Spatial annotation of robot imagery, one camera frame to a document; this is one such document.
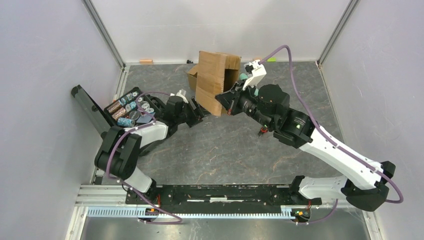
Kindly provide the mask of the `brown cardboard express box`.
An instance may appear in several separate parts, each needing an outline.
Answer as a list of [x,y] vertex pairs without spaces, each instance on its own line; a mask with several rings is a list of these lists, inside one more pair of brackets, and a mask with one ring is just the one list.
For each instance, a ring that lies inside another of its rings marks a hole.
[[198,79],[198,64],[194,65],[186,74],[189,88],[193,91],[196,90]]

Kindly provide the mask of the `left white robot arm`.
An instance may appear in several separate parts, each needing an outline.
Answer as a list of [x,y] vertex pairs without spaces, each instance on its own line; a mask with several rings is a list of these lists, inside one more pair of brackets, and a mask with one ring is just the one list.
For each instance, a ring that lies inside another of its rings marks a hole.
[[112,126],[104,136],[94,165],[108,177],[121,180],[137,190],[139,199],[151,204],[157,198],[156,182],[138,168],[139,156],[171,137],[179,125],[193,127],[201,123],[209,112],[193,97],[185,99],[173,95],[163,102],[146,95],[144,99],[154,109],[152,119],[130,128]]

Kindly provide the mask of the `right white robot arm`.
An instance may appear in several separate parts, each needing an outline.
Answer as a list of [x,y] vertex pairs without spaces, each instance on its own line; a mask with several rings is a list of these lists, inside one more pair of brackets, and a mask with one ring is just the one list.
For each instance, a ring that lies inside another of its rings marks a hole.
[[296,176],[288,191],[293,203],[342,199],[373,212],[388,201],[388,182],[395,165],[364,157],[331,136],[307,114],[291,108],[289,94],[279,85],[243,88],[237,83],[215,98],[229,115],[246,114],[280,143],[311,154],[339,171],[337,177]]

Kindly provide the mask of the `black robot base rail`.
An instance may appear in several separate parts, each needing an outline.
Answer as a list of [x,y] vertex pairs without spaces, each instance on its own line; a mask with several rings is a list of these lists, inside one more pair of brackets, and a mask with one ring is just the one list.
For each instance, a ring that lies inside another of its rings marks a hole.
[[281,206],[322,204],[287,184],[164,184],[145,198],[172,214],[276,214]]

